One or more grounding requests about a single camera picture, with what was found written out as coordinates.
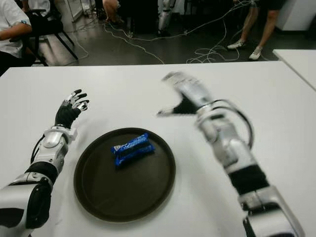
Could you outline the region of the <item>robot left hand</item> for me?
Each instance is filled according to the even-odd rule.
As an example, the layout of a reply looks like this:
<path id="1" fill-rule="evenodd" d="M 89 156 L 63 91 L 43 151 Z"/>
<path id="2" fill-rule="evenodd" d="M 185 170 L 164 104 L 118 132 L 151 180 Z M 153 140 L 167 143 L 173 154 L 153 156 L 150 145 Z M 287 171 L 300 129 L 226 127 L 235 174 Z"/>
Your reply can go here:
<path id="1" fill-rule="evenodd" d="M 86 96 L 81 89 L 77 89 L 66 97 L 56 113 L 54 125 L 71 129 L 79 114 L 88 109 L 89 100 L 85 99 Z"/>

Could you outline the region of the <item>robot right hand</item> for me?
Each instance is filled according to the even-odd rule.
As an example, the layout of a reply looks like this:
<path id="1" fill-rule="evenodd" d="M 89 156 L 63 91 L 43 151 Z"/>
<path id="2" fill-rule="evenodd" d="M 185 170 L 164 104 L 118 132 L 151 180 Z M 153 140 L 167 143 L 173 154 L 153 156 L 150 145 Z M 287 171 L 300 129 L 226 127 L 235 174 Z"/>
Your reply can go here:
<path id="1" fill-rule="evenodd" d="M 173 108 L 158 111 L 158 116 L 195 115 L 199 109 L 210 106 L 213 101 L 204 85 L 185 72 L 170 72 L 162 81 L 173 87 L 181 96 L 181 101 Z"/>

